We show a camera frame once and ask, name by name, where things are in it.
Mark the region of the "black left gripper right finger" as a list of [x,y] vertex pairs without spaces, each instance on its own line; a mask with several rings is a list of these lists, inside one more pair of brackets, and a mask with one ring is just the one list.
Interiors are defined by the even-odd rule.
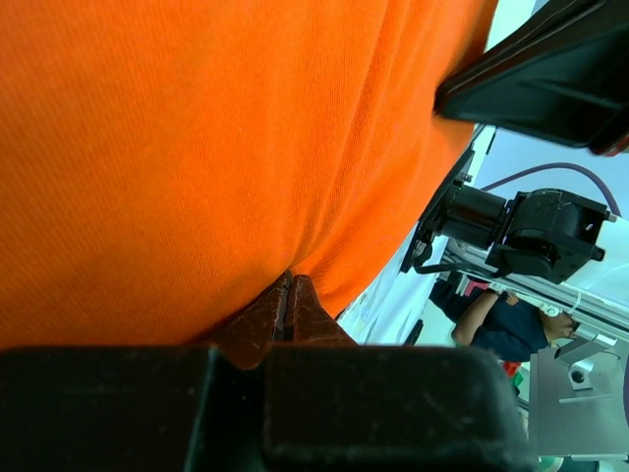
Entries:
[[477,348],[360,346],[312,282],[288,296],[292,339],[262,369],[262,453],[274,471],[532,471],[514,390]]

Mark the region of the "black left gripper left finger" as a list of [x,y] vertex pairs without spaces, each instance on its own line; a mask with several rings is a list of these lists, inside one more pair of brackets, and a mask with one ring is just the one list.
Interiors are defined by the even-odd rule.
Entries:
[[1,354],[5,471],[261,471],[261,359],[284,273],[202,344],[38,346]]

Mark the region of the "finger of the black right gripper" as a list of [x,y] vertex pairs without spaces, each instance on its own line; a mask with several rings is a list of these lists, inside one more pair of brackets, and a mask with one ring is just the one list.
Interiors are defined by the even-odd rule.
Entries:
[[628,3],[546,2],[437,89],[443,118],[596,155],[628,147]]

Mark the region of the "orange t shirt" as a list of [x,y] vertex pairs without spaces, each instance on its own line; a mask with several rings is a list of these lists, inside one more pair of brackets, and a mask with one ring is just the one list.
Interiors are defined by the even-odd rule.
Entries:
[[5,1],[1,343],[180,343],[285,271],[337,315],[472,126],[492,1]]

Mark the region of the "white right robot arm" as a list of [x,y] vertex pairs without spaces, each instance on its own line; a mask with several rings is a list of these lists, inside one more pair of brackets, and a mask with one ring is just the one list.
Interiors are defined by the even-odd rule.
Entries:
[[[444,118],[490,125],[610,156],[628,144],[628,5],[549,1],[438,88]],[[441,231],[487,250],[504,284],[592,324],[628,326],[628,223],[613,205],[559,188],[443,200]]]

